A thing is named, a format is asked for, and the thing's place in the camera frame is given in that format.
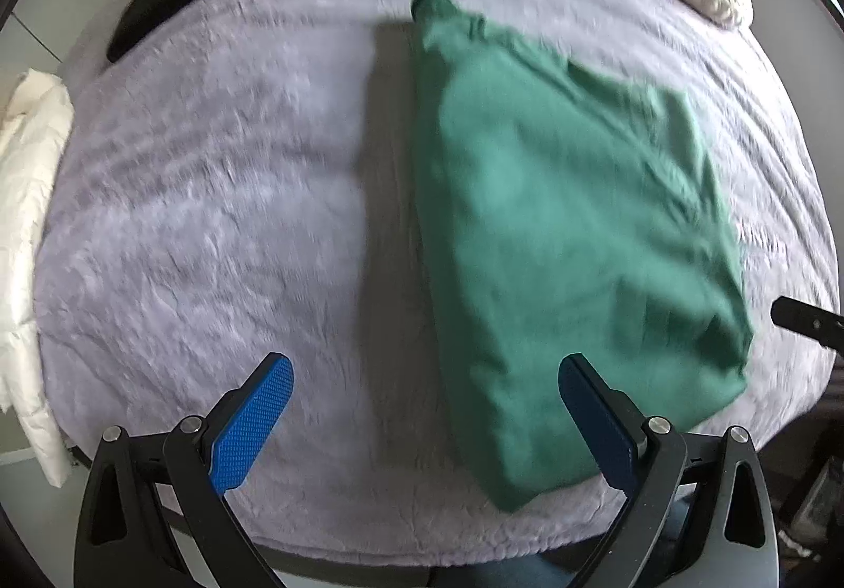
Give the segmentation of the green work jacket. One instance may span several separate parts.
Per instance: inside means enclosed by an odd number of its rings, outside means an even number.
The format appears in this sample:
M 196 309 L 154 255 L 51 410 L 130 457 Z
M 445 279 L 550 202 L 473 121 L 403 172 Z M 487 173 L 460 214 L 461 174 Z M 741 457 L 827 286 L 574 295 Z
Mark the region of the green work jacket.
M 693 428 L 745 390 L 737 238 L 687 98 L 414 0 L 414 197 L 450 429 L 495 507 L 592 477 L 581 354 Z

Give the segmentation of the lavender bed cover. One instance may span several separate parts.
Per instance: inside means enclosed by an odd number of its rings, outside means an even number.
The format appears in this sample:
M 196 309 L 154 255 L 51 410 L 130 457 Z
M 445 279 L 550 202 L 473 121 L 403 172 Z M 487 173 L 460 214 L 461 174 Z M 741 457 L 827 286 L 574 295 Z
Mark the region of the lavender bed cover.
M 452 0 L 599 74 L 687 98 L 737 238 L 745 390 L 694 431 L 770 441 L 834 357 L 771 324 L 836 305 L 836 243 L 761 45 L 678 0 Z M 592 477 L 496 508 L 459 458 L 414 197 L 414 0 L 196 0 L 119 61 L 104 11 L 36 258 L 47 399 L 83 449 L 209 408 L 268 352 L 295 392 L 231 504 L 272 550 L 358 565 L 509 560 L 601 534 Z

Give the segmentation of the white puffy jacket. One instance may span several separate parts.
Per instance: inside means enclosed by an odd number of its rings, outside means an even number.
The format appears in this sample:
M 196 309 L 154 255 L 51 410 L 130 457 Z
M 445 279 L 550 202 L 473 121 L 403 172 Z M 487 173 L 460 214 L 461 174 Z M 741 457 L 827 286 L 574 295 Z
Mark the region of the white puffy jacket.
M 2 410 L 16 412 L 47 483 L 69 455 L 47 401 L 34 314 L 34 267 L 73 106 L 56 75 L 27 70 L 2 112 Z

